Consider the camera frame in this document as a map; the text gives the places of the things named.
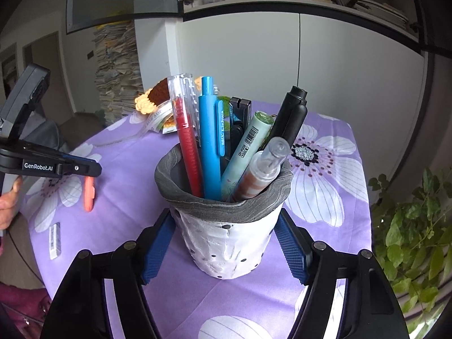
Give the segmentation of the left hand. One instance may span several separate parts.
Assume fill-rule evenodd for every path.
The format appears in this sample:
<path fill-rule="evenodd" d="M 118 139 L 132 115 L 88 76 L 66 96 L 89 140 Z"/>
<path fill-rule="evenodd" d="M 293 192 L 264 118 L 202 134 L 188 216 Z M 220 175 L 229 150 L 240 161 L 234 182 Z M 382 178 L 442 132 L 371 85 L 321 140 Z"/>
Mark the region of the left hand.
<path fill-rule="evenodd" d="M 19 201 L 20 190 L 22 186 L 22 177 L 19 176 L 13 186 L 11 191 L 6 194 L 3 194 L 0 198 L 0 229 L 6 230 L 15 215 L 17 214 L 17 204 Z"/>

